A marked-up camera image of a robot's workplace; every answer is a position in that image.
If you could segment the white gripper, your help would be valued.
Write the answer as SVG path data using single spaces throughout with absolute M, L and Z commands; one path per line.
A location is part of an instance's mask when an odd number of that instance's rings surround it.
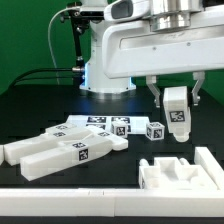
M 149 23 L 136 21 L 109 27 L 102 41 L 103 69 L 110 78 L 194 72 L 193 105 L 205 81 L 203 70 L 224 68 L 224 15 L 195 14 L 192 26 L 181 31 L 152 32 Z M 157 78 L 146 84 L 160 107 Z

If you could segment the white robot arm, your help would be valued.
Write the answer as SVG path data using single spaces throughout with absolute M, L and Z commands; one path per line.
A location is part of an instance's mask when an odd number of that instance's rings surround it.
M 191 72 L 195 103 L 206 70 L 224 68 L 224 3 L 203 0 L 81 0 L 71 10 L 83 19 L 104 21 L 101 54 L 110 79 L 147 78 L 160 100 L 156 77 Z

